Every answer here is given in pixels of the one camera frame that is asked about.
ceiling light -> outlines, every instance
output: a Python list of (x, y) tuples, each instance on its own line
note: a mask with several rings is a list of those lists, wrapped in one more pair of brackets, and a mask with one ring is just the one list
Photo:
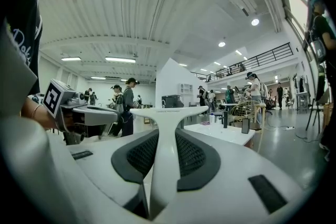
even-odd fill
[(114, 61), (114, 62), (132, 62), (135, 63), (134, 59), (128, 59), (128, 58), (116, 58), (116, 57), (105, 57), (106, 61)]
[(62, 61), (80, 61), (80, 57), (64, 57)]
[(91, 79), (106, 79), (106, 78), (102, 78), (102, 77), (91, 77)]
[(258, 20), (258, 19), (254, 19), (254, 20), (252, 20), (251, 24), (252, 24), (253, 26), (256, 26), (256, 25), (259, 24), (259, 20)]

